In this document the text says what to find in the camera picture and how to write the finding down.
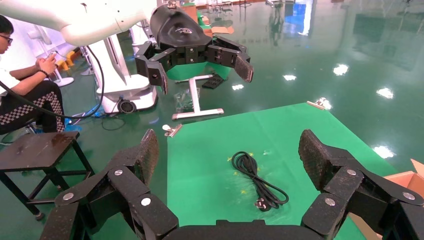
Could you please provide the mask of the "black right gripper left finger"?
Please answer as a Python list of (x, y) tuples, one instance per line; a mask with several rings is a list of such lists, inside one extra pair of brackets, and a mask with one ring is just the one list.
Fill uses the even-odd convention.
[(162, 240), (179, 226), (175, 214), (150, 189), (159, 161), (154, 130), (140, 144), (118, 151), (106, 167), (55, 198), (43, 240), (89, 240), (116, 214), (141, 240)]

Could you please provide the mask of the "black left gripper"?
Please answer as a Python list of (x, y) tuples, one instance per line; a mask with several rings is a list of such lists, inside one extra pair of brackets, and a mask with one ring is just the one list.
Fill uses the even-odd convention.
[(137, 73), (149, 84), (168, 91), (167, 71), (177, 65), (209, 62), (232, 68), (246, 83), (251, 83), (254, 67), (247, 47), (222, 36), (213, 40), (180, 7), (157, 7), (150, 17), (150, 29), (157, 46), (151, 42), (138, 45), (135, 54)]

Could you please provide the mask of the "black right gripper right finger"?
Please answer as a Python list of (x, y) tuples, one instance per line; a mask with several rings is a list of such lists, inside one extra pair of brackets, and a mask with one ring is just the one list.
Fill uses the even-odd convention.
[(385, 240), (424, 237), (424, 199), (417, 192), (367, 170), (348, 150), (326, 145), (310, 129), (299, 139), (298, 154), (320, 192), (301, 223), (333, 239), (354, 214)]

